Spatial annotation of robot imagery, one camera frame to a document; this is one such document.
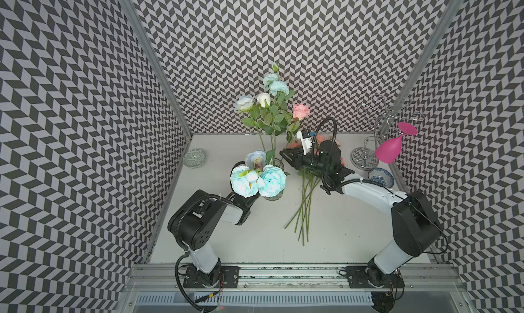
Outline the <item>single pink rose stem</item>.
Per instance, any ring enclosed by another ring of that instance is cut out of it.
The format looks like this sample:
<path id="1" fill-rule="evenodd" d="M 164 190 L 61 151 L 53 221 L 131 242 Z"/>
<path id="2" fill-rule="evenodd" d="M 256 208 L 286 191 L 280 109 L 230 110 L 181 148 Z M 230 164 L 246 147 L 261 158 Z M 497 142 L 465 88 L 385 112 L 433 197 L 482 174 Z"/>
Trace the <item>single pink rose stem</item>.
<path id="1" fill-rule="evenodd" d="M 287 148 L 292 148 L 292 143 L 296 141 L 296 133 L 301 126 L 301 122 L 309 117 L 311 110 L 307 105 L 294 104 L 291 112 L 284 112 L 286 122 Z"/>

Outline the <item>pink rose stem tall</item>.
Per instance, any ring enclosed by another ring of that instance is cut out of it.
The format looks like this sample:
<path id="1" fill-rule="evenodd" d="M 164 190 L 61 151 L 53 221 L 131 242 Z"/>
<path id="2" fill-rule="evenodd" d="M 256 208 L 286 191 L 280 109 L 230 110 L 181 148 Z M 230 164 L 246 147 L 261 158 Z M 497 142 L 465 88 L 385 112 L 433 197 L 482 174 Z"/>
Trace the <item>pink rose stem tall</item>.
<path id="1" fill-rule="evenodd" d="M 305 167 L 302 169 L 302 203 L 299 220 L 296 222 L 298 239 L 305 246 L 309 242 L 311 224 L 312 195 L 319 186 L 333 188 L 334 174 L 341 165 L 337 140 L 333 137 L 325 139 L 318 135 L 314 137 L 312 151 L 306 155 Z"/>

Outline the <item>small pink bud stem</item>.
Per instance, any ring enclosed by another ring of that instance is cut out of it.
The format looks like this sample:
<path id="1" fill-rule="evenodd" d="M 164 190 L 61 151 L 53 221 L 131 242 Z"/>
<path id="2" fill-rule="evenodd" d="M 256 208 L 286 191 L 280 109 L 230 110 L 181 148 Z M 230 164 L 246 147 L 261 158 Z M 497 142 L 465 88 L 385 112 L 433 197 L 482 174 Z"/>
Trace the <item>small pink bud stem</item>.
<path id="1" fill-rule="evenodd" d="M 311 182 L 312 177 L 310 172 L 307 170 L 304 170 L 301 173 L 302 176 L 302 200 L 300 204 L 300 208 L 297 212 L 297 221 L 296 221 L 296 229 L 295 231 L 298 232 L 299 236 L 298 239 L 303 238 L 305 234 L 305 228 L 306 228 L 306 216 L 307 216 L 307 206 L 310 196 L 310 190 L 311 190 Z"/>

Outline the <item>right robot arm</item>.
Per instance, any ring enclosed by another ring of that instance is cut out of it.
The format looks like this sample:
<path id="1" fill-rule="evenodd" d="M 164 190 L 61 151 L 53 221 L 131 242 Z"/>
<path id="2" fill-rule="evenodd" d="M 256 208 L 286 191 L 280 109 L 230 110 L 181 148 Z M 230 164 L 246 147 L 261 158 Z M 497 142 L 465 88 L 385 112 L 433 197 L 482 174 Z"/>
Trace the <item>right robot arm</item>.
<path id="1" fill-rule="evenodd" d="M 367 263 L 370 278 L 391 276 L 443 236 L 438 216 L 423 193 L 396 192 L 362 177 L 342 165 L 341 151 L 334 141 L 322 142 L 318 152 L 299 146 L 283 149 L 280 155 L 296 170 L 312 172 L 327 194 L 338 192 L 357 198 L 391 217 L 392 240 Z"/>

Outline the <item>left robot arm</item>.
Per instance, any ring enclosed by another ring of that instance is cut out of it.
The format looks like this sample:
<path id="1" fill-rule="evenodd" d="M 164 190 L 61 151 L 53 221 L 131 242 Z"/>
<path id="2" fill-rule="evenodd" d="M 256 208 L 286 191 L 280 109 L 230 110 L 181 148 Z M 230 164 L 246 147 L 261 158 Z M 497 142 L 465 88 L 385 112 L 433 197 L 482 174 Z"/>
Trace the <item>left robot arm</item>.
<path id="1" fill-rule="evenodd" d="M 251 214 L 251 207 L 260 197 L 242 197 L 235 192 L 227 197 L 197 190 L 170 218 L 167 230 L 177 244 L 189 254 L 198 272 L 211 276 L 221 265 L 208 243 L 219 222 L 240 226 Z"/>

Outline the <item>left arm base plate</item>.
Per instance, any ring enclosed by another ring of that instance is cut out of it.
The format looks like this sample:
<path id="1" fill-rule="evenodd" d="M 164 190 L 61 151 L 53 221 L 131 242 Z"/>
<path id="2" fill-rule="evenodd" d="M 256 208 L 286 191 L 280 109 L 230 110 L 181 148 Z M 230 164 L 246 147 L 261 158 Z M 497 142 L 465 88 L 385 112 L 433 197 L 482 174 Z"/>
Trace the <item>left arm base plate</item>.
<path id="1" fill-rule="evenodd" d="M 239 281 L 239 266 L 215 267 L 211 273 L 198 271 L 194 265 L 186 269 L 184 288 L 237 288 Z"/>

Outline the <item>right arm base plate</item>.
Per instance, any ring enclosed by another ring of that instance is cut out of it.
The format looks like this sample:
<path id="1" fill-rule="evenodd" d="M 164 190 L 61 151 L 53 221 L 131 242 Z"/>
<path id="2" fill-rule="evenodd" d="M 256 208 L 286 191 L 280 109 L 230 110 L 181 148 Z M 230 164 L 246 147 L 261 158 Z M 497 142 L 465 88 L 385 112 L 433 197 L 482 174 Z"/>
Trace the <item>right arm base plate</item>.
<path id="1" fill-rule="evenodd" d="M 346 266 L 344 272 L 349 288 L 393 291 L 405 287 L 404 280 L 399 273 L 384 274 L 378 268 L 369 268 L 364 265 Z"/>

